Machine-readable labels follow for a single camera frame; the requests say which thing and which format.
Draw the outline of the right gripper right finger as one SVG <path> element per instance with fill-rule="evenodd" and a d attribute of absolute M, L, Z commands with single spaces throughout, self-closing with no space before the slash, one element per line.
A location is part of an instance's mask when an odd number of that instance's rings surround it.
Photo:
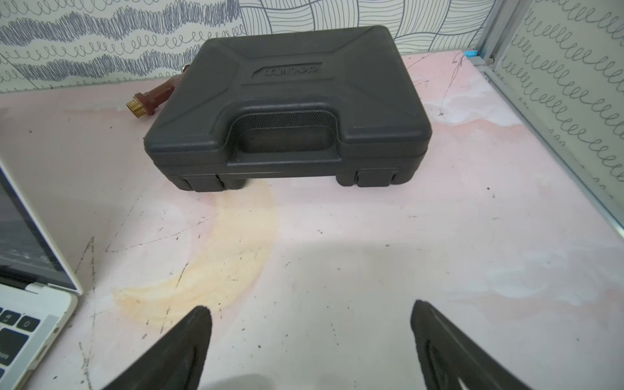
<path fill-rule="evenodd" d="M 410 326 L 426 388 L 528 388 L 431 303 L 414 303 Z"/>

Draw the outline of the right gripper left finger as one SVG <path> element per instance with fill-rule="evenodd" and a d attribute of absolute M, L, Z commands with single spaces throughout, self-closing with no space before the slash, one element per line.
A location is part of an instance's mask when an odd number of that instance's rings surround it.
<path fill-rule="evenodd" d="M 210 310 L 196 306 L 106 388 L 197 389 L 211 333 Z"/>

